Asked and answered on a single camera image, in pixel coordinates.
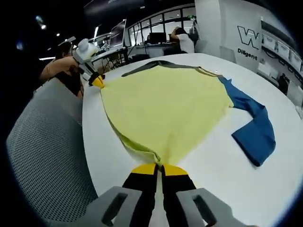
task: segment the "office chair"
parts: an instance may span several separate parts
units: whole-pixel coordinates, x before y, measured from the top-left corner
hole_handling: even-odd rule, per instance
[[[6,145],[26,200],[39,217],[54,225],[83,216],[97,194],[85,158],[82,126],[75,118],[80,108],[71,107],[81,103],[65,86],[49,83],[26,106]]]

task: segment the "shirt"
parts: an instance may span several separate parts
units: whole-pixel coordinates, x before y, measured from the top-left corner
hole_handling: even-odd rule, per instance
[[[189,38],[188,34],[180,34],[177,35],[180,41],[180,49],[181,51],[185,51],[186,53],[194,53],[195,46],[194,42]]]
[[[101,93],[121,141],[160,165],[178,163],[228,107],[246,110],[253,117],[231,136],[255,166],[262,165],[276,146],[265,106],[231,80],[200,67],[152,61],[108,82]]]

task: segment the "logo sign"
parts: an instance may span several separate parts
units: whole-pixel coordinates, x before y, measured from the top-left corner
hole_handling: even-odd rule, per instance
[[[241,38],[241,42],[247,46],[252,46],[255,49],[259,49],[259,32],[255,33],[254,30],[245,29],[242,26],[238,26],[239,35]]]
[[[250,53],[248,53],[248,52],[246,52],[245,50],[242,50],[242,49],[240,49],[240,48],[238,48],[238,53],[243,54],[243,55],[244,55],[245,57],[247,57],[247,58],[252,58],[252,59],[258,60],[258,57],[257,57],[257,56],[255,56],[255,55],[253,55],[253,54],[250,54]]]

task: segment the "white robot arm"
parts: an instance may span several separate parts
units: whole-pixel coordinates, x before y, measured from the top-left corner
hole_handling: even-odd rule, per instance
[[[96,71],[91,62],[91,58],[97,51],[98,48],[93,44],[90,44],[88,39],[83,39],[79,42],[78,48],[73,53],[73,58],[79,63],[79,68],[90,76],[89,85],[94,85],[99,88],[103,88],[103,78]]]

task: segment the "white table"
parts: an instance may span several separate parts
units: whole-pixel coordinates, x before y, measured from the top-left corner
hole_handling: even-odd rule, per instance
[[[303,123],[294,105],[252,71],[201,53],[164,56],[126,65],[107,73],[105,83],[154,60],[201,66],[223,74],[232,79],[234,86],[266,106],[276,136],[276,149],[261,167],[253,166],[231,137],[252,119],[248,112],[235,108],[228,110],[178,166],[188,172],[197,188],[204,187],[229,204],[238,220],[247,225],[273,226],[294,201],[303,177]],[[125,150],[108,122],[99,89],[87,84],[82,123],[89,172],[97,194],[101,195],[112,186],[121,186],[142,161]],[[166,221],[161,220],[165,213],[160,210],[161,201],[157,200],[161,200],[161,196],[156,195],[150,226],[165,226]]]

